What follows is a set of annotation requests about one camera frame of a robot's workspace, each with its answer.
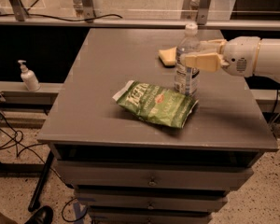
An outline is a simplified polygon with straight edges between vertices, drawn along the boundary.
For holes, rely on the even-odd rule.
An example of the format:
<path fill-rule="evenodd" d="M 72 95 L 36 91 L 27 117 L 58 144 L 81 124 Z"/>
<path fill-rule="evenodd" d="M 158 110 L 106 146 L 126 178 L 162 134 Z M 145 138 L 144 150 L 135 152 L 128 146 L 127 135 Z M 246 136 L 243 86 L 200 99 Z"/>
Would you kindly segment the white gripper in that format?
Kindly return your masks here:
<path fill-rule="evenodd" d="M 200 42 L 202 52 L 189 53 L 180 57 L 186 67 L 207 72 L 223 68 L 232 76 L 251 77 L 260 45 L 257 36 L 239 36 L 229 42 L 226 39 L 204 40 Z"/>

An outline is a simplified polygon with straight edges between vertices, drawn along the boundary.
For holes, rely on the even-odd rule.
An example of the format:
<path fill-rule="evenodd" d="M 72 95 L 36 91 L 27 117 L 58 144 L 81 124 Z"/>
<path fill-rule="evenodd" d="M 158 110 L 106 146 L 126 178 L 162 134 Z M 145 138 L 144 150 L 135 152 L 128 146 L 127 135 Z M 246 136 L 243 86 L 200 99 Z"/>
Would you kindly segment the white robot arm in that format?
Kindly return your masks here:
<path fill-rule="evenodd" d="M 238 77 L 267 77 L 280 84 L 280 39 L 239 36 L 200 42 L 201 49 L 181 56 L 186 67 Z"/>

